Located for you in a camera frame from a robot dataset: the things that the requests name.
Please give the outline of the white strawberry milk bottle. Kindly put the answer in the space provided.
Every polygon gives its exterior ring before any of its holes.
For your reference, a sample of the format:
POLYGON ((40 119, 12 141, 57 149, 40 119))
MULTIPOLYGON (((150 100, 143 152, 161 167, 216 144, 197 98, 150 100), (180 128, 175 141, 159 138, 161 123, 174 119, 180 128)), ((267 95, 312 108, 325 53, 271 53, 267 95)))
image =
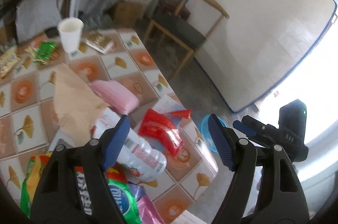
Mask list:
POLYGON ((151 147, 150 143, 131 129, 128 116, 119 116, 110 108, 97 119, 92 137, 99 139, 108 129, 114 130, 109 148, 120 148, 116 162, 121 164, 142 182, 156 180, 165 170, 166 157, 151 147))

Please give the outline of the red plastic wrapper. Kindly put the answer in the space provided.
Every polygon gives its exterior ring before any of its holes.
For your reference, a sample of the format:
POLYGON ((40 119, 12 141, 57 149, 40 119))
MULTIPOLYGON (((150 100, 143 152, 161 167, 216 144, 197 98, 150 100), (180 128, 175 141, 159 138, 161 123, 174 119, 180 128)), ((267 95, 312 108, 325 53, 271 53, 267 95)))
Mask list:
POLYGON ((157 139, 176 158, 184 146, 177 127, 165 114, 148 109, 142 119, 139 135, 157 139))

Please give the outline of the blue plastic trash basket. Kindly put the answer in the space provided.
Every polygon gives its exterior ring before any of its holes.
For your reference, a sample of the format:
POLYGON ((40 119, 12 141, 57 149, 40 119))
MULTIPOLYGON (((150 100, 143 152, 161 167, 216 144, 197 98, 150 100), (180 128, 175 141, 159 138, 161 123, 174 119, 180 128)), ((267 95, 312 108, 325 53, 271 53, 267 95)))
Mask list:
POLYGON ((211 133, 210 133, 210 130, 209 130, 209 117, 211 115, 206 115, 200 125, 199 125, 199 131, 200 131, 200 134, 202 135, 203 139, 204 139, 204 142, 206 143, 206 146, 208 147, 208 149, 215 153, 215 154, 218 154, 220 151, 225 153, 225 152, 228 152, 230 147, 229 147, 229 144, 228 143, 224 143, 223 145, 216 145, 214 143, 214 140, 211 136, 211 133))

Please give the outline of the green chip bag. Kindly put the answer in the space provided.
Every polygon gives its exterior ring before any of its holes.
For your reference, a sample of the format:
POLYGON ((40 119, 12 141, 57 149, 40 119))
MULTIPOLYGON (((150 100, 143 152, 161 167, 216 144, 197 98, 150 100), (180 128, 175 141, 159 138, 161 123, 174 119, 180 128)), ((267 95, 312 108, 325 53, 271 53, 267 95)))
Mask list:
MULTIPOLYGON (((26 178, 22 183, 21 200, 19 203, 23 213, 30 217, 31 204, 40 181, 44 167, 47 165, 51 153, 32 156, 29 159, 26 178)), ((104 174, 108 189, 117 204, 120 212, 124 216, 127 223, 141 223, 140 214, 137 206, 136 198, 132 195, 128 186, 127 179, 123 174, 123 169, 115 165, 108 169, 104 174)), ((81 208, 87 215, 92 215, 93 207, 90 200, 88 187, 85 181, 84 169, 75 167, 75 178, 77 192, 81 198, 81 208)))

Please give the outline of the pink snack bag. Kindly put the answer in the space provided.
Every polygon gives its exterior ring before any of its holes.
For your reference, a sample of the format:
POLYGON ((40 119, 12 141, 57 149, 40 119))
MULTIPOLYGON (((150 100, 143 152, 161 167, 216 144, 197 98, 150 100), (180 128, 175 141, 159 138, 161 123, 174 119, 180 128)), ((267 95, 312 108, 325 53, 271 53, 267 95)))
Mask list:
POLYGON ((138 186, 129 182, 129 190, 138 204, 139 215, 142 223, 145 224, 165 224, 158 213, 154 203, 149 198, 143 186, 138 186))

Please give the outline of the brown paper bag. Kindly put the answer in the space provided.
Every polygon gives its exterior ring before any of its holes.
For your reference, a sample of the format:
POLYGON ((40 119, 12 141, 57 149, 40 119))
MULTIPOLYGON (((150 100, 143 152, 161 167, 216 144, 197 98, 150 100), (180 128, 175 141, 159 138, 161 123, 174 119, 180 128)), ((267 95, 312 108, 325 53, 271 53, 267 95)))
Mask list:
POLYGON ((90 141, 91 129, 108 107, 108 104, 65 64, 56 69, 54 103, 61 131, 68 135, 77 147, 90 141))

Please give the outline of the pink plastic package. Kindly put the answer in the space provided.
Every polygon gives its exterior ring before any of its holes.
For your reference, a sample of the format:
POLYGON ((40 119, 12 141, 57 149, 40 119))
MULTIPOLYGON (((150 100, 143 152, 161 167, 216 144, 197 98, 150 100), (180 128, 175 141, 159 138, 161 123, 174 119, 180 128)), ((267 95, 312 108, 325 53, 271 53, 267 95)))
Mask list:
POLYGON ((117 113, 128 115, 139 106, 138 98, 115 80, 96 80, 89 83, 91 90, 117 113))

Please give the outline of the wooden chair black seat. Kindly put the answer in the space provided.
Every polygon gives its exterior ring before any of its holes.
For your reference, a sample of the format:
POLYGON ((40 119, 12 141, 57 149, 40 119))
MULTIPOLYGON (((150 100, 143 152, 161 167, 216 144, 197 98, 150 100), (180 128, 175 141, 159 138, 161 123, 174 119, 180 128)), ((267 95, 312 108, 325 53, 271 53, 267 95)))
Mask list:
POLYGON ((176 77, 180 71, 192 60, 199 52, 204 43, 213 34, 217 26, 224 20, 229 19, 230 16, 227 11, 216 0, 202 0, 212 8, 216 9, 220 16, 211 26, 208 32, 203 35, 200 31, 190 25, 179 14, 185 6, 187 0, 181 0, 174 13, 155 15, 150 19, 146 32, 143 36, 143 42, 147 42, 153 28, 157 28, 162 33, 162 38, 170 37, 182 48, 187 50, 183 60, 178 64, 175 70, 170 75, 169 79, 176 77))

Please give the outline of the small green snack packet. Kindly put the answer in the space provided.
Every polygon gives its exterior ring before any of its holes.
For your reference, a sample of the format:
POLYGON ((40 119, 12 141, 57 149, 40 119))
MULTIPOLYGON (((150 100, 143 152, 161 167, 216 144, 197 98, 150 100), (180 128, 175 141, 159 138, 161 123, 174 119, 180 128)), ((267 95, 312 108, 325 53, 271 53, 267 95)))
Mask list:
POLYGON ((55 50, 57 43, 55 41, 42 42, 37 50, 33 62, 36 64, 46 65, 55 50))

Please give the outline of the white paper cup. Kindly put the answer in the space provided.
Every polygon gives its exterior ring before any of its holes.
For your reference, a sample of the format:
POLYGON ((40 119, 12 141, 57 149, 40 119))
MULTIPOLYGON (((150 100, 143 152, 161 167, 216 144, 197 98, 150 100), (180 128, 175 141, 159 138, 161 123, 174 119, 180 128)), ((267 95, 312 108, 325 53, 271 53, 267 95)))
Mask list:
POLYGON ((59 32, 63 50, 66 53, 71 54, 78 50, 83 28, 84 23, 78 18, 65 18, 59 22, 57 30, 59 32))

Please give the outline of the cardboard box on floor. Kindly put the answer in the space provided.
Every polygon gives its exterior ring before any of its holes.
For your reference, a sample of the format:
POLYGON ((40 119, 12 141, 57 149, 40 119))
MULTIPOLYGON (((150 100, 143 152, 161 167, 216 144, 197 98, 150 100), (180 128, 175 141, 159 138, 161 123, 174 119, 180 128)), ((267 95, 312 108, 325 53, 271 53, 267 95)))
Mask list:
POLYGON ((134 27, 136 22, 142 18, 143 6, 137 2, 120 1, 114 5, 108 14, 117 26, 134 27))

